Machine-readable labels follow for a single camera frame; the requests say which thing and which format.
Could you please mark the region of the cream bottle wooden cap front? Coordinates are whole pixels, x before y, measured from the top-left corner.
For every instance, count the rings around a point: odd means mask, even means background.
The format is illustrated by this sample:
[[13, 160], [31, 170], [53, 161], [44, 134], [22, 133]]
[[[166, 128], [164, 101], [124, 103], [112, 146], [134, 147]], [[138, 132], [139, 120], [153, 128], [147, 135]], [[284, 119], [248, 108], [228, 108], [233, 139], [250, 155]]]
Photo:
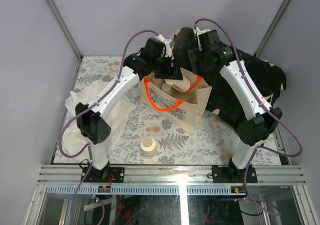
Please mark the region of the cream bottle wooden cap front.
[[165, 79], [164, 81], [180, 93], [186, 93], [191, 87], [191, 82], [185, 77], [183, 80]]

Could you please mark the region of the cream bottle wooden cap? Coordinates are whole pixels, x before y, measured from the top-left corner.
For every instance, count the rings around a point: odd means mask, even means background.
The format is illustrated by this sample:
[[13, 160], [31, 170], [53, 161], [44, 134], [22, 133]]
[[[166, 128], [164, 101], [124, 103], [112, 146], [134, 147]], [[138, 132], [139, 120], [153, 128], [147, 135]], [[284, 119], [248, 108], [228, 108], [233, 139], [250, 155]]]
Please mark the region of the cream bottle wooden cap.
[[185, 77], [183, 80], [165, 79], [164, 81], [180, 93], [186, 93], [191, 87], [191, 82]]
[[160, 79], [160, 78], [155, 78], [155, 77], [153, 77], [153, 78], [151, 79], [151, 81], [152, 81], [152, 83], [153, 83], [156, 87], [158, 87], [158, 88], [161, 88], [162, 85], [163, 85], [163, 83], [164, 83], [164, 81], [163, 81], [162, 79]]

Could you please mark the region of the green bottle wooden cap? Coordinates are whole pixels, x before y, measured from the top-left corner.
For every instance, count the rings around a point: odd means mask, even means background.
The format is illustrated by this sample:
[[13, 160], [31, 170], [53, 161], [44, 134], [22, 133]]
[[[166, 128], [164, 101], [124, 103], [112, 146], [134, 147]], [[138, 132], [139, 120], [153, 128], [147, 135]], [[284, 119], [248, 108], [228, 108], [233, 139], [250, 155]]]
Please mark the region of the green bottle wooden cap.
[[162, 84], [161, 90], [162, 90], [164, 93], [168, 94], [168, 95], [172, 95], [172, 94], [173, 94], [173, 89], [172, 89], [172, 87], [171, 87], [169, 84], [167, 84], [167, 83], [163, 83], [163, 84]]

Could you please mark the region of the beige canvas tote bag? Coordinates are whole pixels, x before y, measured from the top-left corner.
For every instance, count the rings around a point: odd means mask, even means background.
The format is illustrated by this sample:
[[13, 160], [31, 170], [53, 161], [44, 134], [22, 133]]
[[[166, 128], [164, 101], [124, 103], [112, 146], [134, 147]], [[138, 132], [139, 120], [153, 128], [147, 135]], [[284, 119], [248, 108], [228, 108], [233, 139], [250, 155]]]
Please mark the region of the beige canvas tote bag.
[[212, 87], [203, 77], [187, 69], [182, 68], [181, 72], [191, 82], [187, 92], [173, 89], [171, 95], [165, 93], [152, 83], [154, 74], [151, 73], [138, 83], [141, 92], [140, 101], [165, 116], [185, 132], [191, 133], [205, 112]]

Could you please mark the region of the wide cream jar wooden lid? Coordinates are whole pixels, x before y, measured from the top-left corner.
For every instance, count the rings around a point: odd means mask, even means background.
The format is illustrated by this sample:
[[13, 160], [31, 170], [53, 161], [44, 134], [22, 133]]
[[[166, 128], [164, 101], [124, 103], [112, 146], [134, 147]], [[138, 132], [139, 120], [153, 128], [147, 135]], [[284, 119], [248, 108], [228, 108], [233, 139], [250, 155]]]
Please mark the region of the wide cream jar wooden lid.
[[152, 159], [157, 154], [157, 142], [152, 136], [144, 137], [140, 142], [140, 148], [145, 158]]

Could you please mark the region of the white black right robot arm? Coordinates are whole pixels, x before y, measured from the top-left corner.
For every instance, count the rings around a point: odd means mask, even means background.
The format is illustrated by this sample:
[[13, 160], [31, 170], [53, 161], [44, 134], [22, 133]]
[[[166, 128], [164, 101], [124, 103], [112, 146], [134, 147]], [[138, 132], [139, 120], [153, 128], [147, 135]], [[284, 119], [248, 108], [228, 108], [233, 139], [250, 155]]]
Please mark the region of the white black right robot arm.
[[253, 157], [274, 132], [283, 113], [262, 96], [234, 45], [223, 46], [216, 30], [195, 27], [193, 33], [198, 47], [188, 51], [192, 72], [214, 71], [221, 75], [238, 99], [246, 118], [236, 129], [239, 145], [228, 166], [212, 166], [213, 182], [256, 183]]

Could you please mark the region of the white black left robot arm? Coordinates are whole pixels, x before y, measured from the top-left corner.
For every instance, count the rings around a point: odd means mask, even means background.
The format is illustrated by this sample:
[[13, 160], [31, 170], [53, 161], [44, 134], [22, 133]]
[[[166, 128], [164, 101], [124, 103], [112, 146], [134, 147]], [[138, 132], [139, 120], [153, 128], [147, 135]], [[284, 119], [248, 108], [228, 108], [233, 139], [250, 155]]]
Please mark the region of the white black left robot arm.
[[87, 104], [80, 102], [76, 105], [76, 125], [90, 147], [89, 165], [92, 169], [89, 174], [98, 182], [105, 182], [110, 177], [106, 140], [112, 128], [105, 117], [122, 96], [151, 73], [163, 80], [183, 79], [180, 67], [172, 62], [173, 45], [173, 40], [162, 35], [149, 38], [139, 52], [122, 60], [118, 75], [98, 95]]

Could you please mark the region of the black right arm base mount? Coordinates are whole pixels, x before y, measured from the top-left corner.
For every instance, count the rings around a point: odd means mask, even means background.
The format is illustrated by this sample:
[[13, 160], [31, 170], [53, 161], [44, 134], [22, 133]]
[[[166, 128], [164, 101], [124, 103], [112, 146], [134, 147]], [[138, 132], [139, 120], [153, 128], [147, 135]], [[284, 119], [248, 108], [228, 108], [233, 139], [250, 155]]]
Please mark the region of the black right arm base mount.
[[[211, 166], [213, 182], [218, 184], [243, 183], [245, 179], [245, 171], [245, 168], [237, 169], [234, 165]], [[246, 182], [248, 184], [255, 184], [258, 182], [256, 170], [252, 165], [248, 167]]]

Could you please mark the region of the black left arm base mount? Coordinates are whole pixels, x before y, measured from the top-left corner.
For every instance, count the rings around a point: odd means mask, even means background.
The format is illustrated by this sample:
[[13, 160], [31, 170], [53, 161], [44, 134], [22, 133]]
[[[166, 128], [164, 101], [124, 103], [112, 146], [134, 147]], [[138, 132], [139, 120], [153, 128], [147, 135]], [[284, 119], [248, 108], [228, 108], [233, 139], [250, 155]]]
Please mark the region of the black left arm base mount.
[[124, 167], [113, 167], [108, 163], [102, 170], [94, 167], [90, 169], [84, 179], [85, 183], [123, 183], [125, 178]]

